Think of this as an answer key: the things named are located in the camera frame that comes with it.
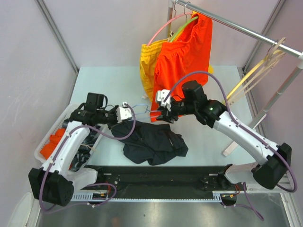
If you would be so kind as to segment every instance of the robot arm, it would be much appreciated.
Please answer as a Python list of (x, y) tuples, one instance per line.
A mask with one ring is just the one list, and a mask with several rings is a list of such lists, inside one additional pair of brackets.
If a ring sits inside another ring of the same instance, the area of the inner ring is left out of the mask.
[[(265, 188), (273, 189), (286, 173), (287, 168), (268, 147), (264, 146), (253, 135), (262, 138), (283, 156), (288, 164), (290, 164), (291, 159), (291, 147), (285, 143), (279, 146), (262, 137), (233, 115), (238, 121), (235, 123), (227, 112), (226, 106), (217, 100), (208, 100), (202, 86), (195, 80), (184, 83), (182, 90), (185, 98), (179, 101), (173, 97), (164, 101), (169, 90), (157, 92), (156, 100), (160, 105), (159, 110), (161, 110), (161, 115), (157, 119), (173, 123), (178, 120), (180, 115), (194, 114), (200, 123), (227, 135), (256, 160), (255, 163), (239, 166), (228, 165), (224, 172), (224, 177), (228, 182), (256, 181)], [(239, 127), (240, 124), (250, 133)]]
[[(123, 120), (132, 118), (129, 108), (123, 103), (122, 107), (114, 106), (111, 110), (105, 110), (103, 100), (107, 97), (100, 94), (89, 93), (86, 103), (82, 103), (69, 117), (65, 134), (53, 151), (51, 156), (44, 162), (40, 169), (32, 168), (28, 178), (33, 195), (39, 199), (42, 179), (48, 168), (49, 172), (43, 189), (43, 201), (66, 206), (74, 191), (95, 183), (98, 173), (91, 168), (81, 168), (73, 173), (69, 171), (72, 159), (76, 155), (81, 143), (89, 135), (89, 128), (79, 128), (72, 135), (70, 132), (80, 125), (95, 126), (96, 124), (116, 125)], [(60, 153), (53, 162), (57, 151)]]

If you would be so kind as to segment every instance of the metal rail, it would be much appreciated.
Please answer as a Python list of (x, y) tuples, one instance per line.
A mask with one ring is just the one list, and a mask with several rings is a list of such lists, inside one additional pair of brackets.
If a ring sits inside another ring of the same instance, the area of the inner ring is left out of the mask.
[[(252, 30), (250, 30), (250, 29), (248, 29), (246, 27), (240, 26), (240, 25), (238, 25), (236, 23), (233, 23), (233, 22), (231, 22), (231, 21), (229, 21), (227, 19), (224, 19), (224, 18), (222, 18), (220, 16), (217, 16), (217, 15), (215, 15), (213, 13), (210, 13), (210, 12), (208, 12), (208, 11), (202, 9), (202, 8), (199, 8), (198, 6), (195, 6), (194, 4), (191, 4), (189, 2), (186, 2), (186, 1), (183, 1), (183, 0), (178, 0), (177, 4), (179, 4), (181, 6), (185, 6), (186, 5), (187, 9), (190, 9), (190, 10), (193, 10), (195, 12), (201, 13), (201, 14), (203, 14), (203, 15), (211, 18), (214, 21), (217, 21), (217, 22), (219, 22), (219, 23), (221, 23), (223, 25), (226, 25), (226, 26), (228, 26), (228, 27), (230, 27), (232, 29), (235, 29), (235, 30), (237, 30), (239, 32), (242, 32), (242, 33), (244, 33), (244, 34), (246, 34), (246, 35), (248, 35), (250, 37), (253, 37), (253, 38), (255, 38), (255, 39), (257, 39), (257, 40), (259, 40), (261, 42), (264, 42), (266, 44), (269, 44), (269, 45), (277, 44), (276, 40), (272, 40), (269, 37), (264, 36), (264, 35), (262, 35), (262, 34), (260, 34), (258, 32), (254, 32), (254, 31), (252, 31)], [(297, 50), (295, 50), (293, 48), (290, 48), (290, 47), (288, 47), (286, 45), (283, 45), (283, 44), (280, 45), (278, 47), (278, 49), (284, 51), (285, 53), (291, 54), (291, 55), (293, 55), (293, 56), (295, 56), (297, 58), (302, 54), (302, 52), (297, 51)]]

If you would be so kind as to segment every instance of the light blue table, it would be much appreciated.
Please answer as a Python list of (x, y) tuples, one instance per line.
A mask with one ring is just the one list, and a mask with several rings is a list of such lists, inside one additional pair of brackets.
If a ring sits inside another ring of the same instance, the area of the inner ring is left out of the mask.
[[(222, 83), (228, 93), (240, 80), (236, 66), (214, 66), (214, 75)], [(210, 99), (222, 101), (223, 97), (217, 84), (209, 78), (204, 91)], [(108, 103), (121, 105), (128, 102), (131, 106), (139, 103), (149, 104), (142, 99), (144, 90), (140, 80), (138, 67), (81, 67), (76, 85), (71, 97), (71, 104), (86, 101), (88, 92), (101, 93), (108, 97)], [(135, 111), (142, 112), (144, 107), (137, 107)], [(246, 98), (232, 106), (233, 113), (245, 124), (251, 122), (249, 106)], [(186, 157), (176, 157), (163, 166), (223, 166), (226, 164), (245, 164), (254, 159), (241, 147), (225, 157), (221, 152), (228, 147), (231, 139), (227, 136), (201, 125), (195, 116), (181, 117), (171, 124), (173, 132), (181, 134), (189, 150)], [(138, 166), (123, 155), (124, 144), (102, 137), (89, 160), (91, 165), (103, 166)]]

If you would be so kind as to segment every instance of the orange cloth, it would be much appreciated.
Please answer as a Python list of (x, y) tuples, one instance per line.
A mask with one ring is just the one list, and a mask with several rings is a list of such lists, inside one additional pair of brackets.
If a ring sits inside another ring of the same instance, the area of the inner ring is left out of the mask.
[[(197, 70), (208, 71), (213, 22), (210, 18), (201, 14), (194, 13), (192, 15), (192, 17), (196, 16), (199, 16), (198, 20), (188, 24), (176, 41), (162, 44), (154, 74), (151, 110), (157, 110), (159, 107), (155, 103), (155, 96), (158, 90), (170, 90), (179, 79), (190, 72)], [(186, 78), (176, 87), (171, 96), (178, 95), (184, 98), (182, 84), (190, 80), (196, 80), (203, 86), (208, 81), (208, 75), (194, 74)], [(159, 115), (159, 112), (150, 113), (151, 117), (157, 115)]]
[(45, 159), (48, 159), (52, 155), (64, 133), (65, 129), (58, 129), (54, 135), (50, 136), (49, 143), (46, 144), (40, 151), (41, 155), (43, 155)]

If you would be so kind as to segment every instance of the white wall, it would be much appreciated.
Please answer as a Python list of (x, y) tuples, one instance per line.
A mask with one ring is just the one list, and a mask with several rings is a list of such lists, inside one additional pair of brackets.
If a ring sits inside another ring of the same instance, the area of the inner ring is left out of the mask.
[[(168, 0), (45, 0), (78, 66), (139, 65), (141, 45), (166, 22)], [(191, 0), (261, 32), (277, 0)], [(177, 15), (183, 7), (176, 6)], [(172, 23), (173, 31), (185, 17)], [(157, 37), (165, 37), (165, 30)], [(214, 22), (211, 63), (243, 66), (255, 40)]]
[(0, 2), (0, 226), (40, 164), (34, 150), (66, 107), (75, 75), (34, 0)]
[[(302, 9), (303, 1), (287, 1), (268, 35), (278, 39), (286, 37), (286, 45), (302, 51)], [(268, 49), (268, 45), (262, 46), (252, 66), (257, 64), (266, 55)], [(259, 110), (272, 97), (297, 64), (298, 60), (295, 57), (286, 55), (268, 76), (252, 90)], [(279, 144), (286, 142), (293, 148), (291, 167), (294, 169), (298, 180), (298, 192), (296, 196), (298, 203), (301, 205), (303, 204), (302, 85), (303, 73), (296, 78), (273, 105), (263, 124), (267, 136), (271, 140)]]

